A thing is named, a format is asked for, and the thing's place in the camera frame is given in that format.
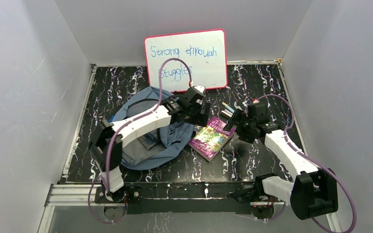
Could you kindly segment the blue student backpack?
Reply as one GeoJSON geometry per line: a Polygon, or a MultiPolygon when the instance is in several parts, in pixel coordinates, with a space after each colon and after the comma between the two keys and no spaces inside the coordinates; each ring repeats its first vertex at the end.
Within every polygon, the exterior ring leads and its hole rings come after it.
{"type": "MultiPolygon", "coordinates": [[[[157,87],[146,87],[134,94],[110,119],[121,121],[152,108],[159,98],[157,87]]],[[[158,143],[147,150],[137,139],[122,150],[122,166],[131,170],[149,170],[176,158],[189,143],[195,126],[185,122],[175,122],[169,126],[150,131],[158,143]]]]}

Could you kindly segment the dark blue Nineteen Eighty-Four book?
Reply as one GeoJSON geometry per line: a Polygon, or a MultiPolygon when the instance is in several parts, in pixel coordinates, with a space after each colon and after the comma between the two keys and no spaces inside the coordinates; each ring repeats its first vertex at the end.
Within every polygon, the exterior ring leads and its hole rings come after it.
{"type": "Polygon", "coordinates": [[[140,136],[138,140],[147,150],[151,150],[158,143],[158,139],[151,133],[140,136]]]}

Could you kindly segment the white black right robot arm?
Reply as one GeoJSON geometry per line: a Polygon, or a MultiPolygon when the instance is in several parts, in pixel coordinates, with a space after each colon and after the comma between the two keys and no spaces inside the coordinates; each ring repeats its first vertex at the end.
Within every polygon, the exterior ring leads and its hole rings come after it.
{"type": "Polygon", "coordinates": [[[273,173],[257,176],[254,195],[258,200],[277,197],[289,204],[300,220],[338,210],[336,180],[329,172],[300,156],[299,149],[290,147],[290,139],[278,124],[269,119],[265,104],[252,103],[248,105],[246,113],[237,108],[223,129],[234,130],[239,140],[247,143],[260,139],[293,178],[289,182],[273,173]]]}

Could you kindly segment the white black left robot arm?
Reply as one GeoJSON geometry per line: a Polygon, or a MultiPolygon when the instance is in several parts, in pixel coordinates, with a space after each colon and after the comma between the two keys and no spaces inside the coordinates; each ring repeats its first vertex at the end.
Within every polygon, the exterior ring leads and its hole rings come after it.
{"type": "Polygon", "coordinates": [[[193,137],[195,126],[208,124],[210,104],[203,86],[174,95],[147,87],[133,95],[92,133],[88,149],[101,172],[103,196],[125,198],[121,167],[150,170],[176,158],[193,137]]]}

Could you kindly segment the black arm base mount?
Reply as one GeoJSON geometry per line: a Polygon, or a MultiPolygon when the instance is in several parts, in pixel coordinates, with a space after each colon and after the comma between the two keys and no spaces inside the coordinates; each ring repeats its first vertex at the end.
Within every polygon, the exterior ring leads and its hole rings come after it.
{"type": "Polygon", "coordinates": [[[146,213],[235,213],[272,218],[283,202],[262,195],[254,182],[126,183],[114,193],[96,187],[93,201],[125,207],[130,215],[146,213]]]}

